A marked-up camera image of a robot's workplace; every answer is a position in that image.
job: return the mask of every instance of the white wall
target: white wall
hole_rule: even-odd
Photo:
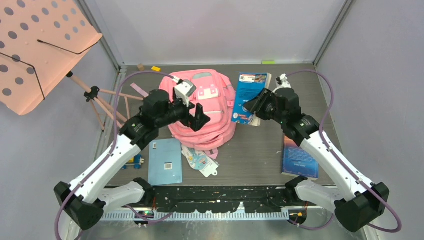
[[[89,86],[105,89],[112,89],[117,75],[100,45],[73,72]],[[18,116],[0,103],[2,239],[56,239],[59,204],[53,188],[93,162],[101,132],[83,94],[65,78],[27,115]]]
[[[345,2],[92,1],[127,65],[311,63]]]
[[[334,85],[331,116],[350,161],[390,189],[403,220],[386,240],[423,239],[424,2],[357,1],[318,69]],[[386,210],[377,224],[395,228]]]

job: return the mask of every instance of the small wooden block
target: small wooden block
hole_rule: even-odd
[[[137,65],[137,68],[140,71],[144,71],[145,70],[145,66],[143,64],[141,64],[141,63]]]

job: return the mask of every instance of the gray table surface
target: gray table surface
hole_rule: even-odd
[[[239,72],[271,73],[273,79],[283,73],[291,73],[302,69],[314,69],[311,64],[249,64],[249,65],[173,65],[159,66],[164,73],[196,69],[214,69],[228,76],[236,89]],[[128,67],[127,75],[137,72],[135,66]],[[122,93],[140,96],[130,84],[136,83],[146,92],[159,87],[160,75],[137,75],[128,80]],[[312,73],[299,73],[289,78],[292,88],[299,95],[300,106],[304,113],[321,121],[327,104],[318,77]],[[276,86],[273,80],[270,89]],[[139,112],[142,103],[129,99],[130,114]],[[118,111],[126,116],[125,101],[119,101]],[[332,142],[340,149],[339,141],[330,118],[325,122],[324,129]],[[160,129],[158,139],[171,138],[167,127]],[[283,132],[280,125],[274,121],[262,121],[259,127],[238,124],[234,137],[222,147],[216,161],[219,163],[217,176],[204,177],[199,171],[193,170],[186,158],[182,156],[182,178],[179,185],[284,185],[293,177],[281,174]],[[149,148],[141,153],[145,159],[141,169],[128,167],[120,170],[109,182],[110,185],[125,185],[134,178],[148,179]],[[321,185],[333,185],[333,181],[320,168],[316,181]]]

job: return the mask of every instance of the green object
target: green object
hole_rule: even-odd
[[[276,64],[276,61],[262,61],[262,64]]]

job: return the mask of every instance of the light blue booklet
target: light blue booklet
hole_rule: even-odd
[[[158,186],[182,182],[180,141],[175,138],[151,141],[148,155],[148,183]]]

